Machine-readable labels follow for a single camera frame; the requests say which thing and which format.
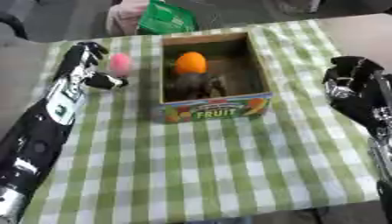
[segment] fruit label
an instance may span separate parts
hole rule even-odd
[[[200,121],[205,119],[260,115],[270,98],[241,98],[204,100],[195,104],[165,105],[164,117],[168,123]]]

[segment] robotic hand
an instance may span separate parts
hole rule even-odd
[[[377,191],[392,223],[392,74],[373,61],[354,56],[333,58],[323,83],[330,105],[367,128],[369,155],[379,171]]]
[[[106,53],[94,42],[72,46],[45,97],[29,107],[0,142],[0,223],[20,221],[53,168],[84,102],[82,84],[103,89],[128,84],[124,78],[95,71]]]

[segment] gingham tablecloth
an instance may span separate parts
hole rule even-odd
[[[274,93],[268,112],[253,120],[153,122],[161,37],[97,40],[111,53],[131,55],[129,86],[89,90],[24,223],[196,221],[376,200],[366,134],[323,94],[324,71],[339,52],[318,22],[192,35],[245,29]],[[71,44],[52,44],[35,98]]]

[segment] cardboard box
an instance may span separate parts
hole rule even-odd
[[[212,98],[191,101],[168,101],[167,81],[174,61],[186,52],[198,52],[207,60],[207,72],[222,77],[226,97],[213,93]],[[166,37],[163,39],[163,61],[160,73],[160,104],[168,123],[200,121],[213,118],[259,116],[270,103],[272,93],[256,57],[247,32]]]

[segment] pink ball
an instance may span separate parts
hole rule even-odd
[[[110,58],[110,71],[116,77],[127,77],[130,75],[130,57],[124,53],[115,53]]]

